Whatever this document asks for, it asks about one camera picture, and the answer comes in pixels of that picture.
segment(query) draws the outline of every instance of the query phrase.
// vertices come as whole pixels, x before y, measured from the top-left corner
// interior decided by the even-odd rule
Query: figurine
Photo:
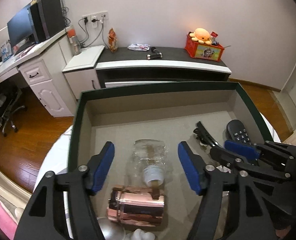
[[[192,41],[198,41],[200,44],[206,43],[207,45],[211,45],[210,34],[203,28],[195,29],[194,33],[190,33]]]

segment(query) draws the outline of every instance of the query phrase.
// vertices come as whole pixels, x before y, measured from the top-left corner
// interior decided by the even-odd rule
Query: desk
[[[0,83],[19,73],[54,117],[73,116],[76,99],[62,73],[72,58],[66,29],[35,45],[26,55],[12,56],[0,65]]]
[[[22,58],[20,58],[18,60],[16,60],[18,55],[15,55],[15,56],[12,56],[11,58],[9,58],[6,62],[3,62],[2,65],[0,66],[0,77],[3,74],[5,74],[6,72],[12,70],[13,68],[16,68],[17,66],[19,66],[20,64],[22,64],[24,62],[26,62],[27,60],[32,59],[33,57],[38,56],[39,54],[41,54],[46,48],[48,48],[51,44],[53,44],[57,39],[59,39],[65,33],[66,33],[66,30],[64,29],[61,32],[58,32],[53,37],[51,37],[50,39],[35,45],[27,53],[27,55],[23,56]],[[18,73],[18,69],[16,69],[16,70],[17,71],[12,71],[12,73],[10,73],[10,75],[5,77],[4,80],[11,77],[11,76],[13,76],[13,75],[15,75],[16,73]]]

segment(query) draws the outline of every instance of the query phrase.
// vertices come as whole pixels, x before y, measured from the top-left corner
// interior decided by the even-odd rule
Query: copper cup
[[[160,226],[164,214],[164,191],[152,198],[151,188],[116,185],[112,188],[107,217],[122,224],[141,227]]]

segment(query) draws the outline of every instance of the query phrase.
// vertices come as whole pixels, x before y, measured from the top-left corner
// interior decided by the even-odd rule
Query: cable
[[[103,31],[101,32],[101,37],[103,39],[104,44],[106,45],[106,48],[109,49],[108,45],[106,44],[106,42],[104,40],[104,18],[105,18],[105,16],[103,16],[103,19],[102,19],[103,22],[102,23],[100,22],[102,24],[102,26],[103,26],[102,27]]]
[[[66,7],[66,6],[64,6],[63,0],[60,0],[60,3],[61,3],[62,15],[63,15],[64,20],[65,20],[65,25],[66,25],[66,27],[68,27],[71,24],[71,20],[69,18],[67,18],[67,14],[69,12],[69,8]]]
[[[78,21],[78,25],[80,26],[80,28],[84,31],[84,33],[86,34],[86,37],[84,39],[82,39],[80,42],[80,44],[82,43],[85,43],[88,39],[89,39],[89,33],[87,31],[87,25],[85,24],[85,28],[86,30],[80,25],[80,21],[84,20],[84,18],[81,18],[79,21]]]
[[[99,38],[99,36],[101,35],[103,29],[104,29],[104,25],[102,24],[102,27],[101,27],[101,30],[100,30],[98,36],[89,45],[85,46],[85,48],[89,47],[91,44],[93,44]]]

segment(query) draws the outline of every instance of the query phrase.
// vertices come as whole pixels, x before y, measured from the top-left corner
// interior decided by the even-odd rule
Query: white cabinet
[[[52,116],[73,116],[52,80],[31,85],[30,88]]]
[[[73,116],[76,110],[75,96],[62,73],[67,65],[66,60],[69,60],[68,49],[69,41],[64,36],[44,53],[19,67],[19,71],[35,95],[55,117]]]
[[[68,72],[64,75],[77,99],[79,99],[82,91],[100,88],[97,73],[94,68]]]

